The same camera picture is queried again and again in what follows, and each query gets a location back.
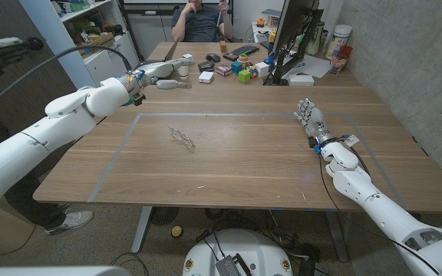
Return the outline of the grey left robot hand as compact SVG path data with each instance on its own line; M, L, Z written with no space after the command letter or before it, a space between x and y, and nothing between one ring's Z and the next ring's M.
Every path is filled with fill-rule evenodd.
M146 86L153 85L161 90L172 90L175 88L190 89L191 84L178 80L167 79L175 70L182 66L189 66L190 60L182 57L169 61L154 62L139 66L137 69L128 71L124 76L120 77L120 81L129 93L130 100L125 106L134 104L139 106L146 99L141 92Z

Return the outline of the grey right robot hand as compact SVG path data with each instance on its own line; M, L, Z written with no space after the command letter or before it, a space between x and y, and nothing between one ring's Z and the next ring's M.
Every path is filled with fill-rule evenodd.
M337 141L337 138L330 134L323 113L308 98L299 101L294 116L305 129L309 147L317 153L327 144Z

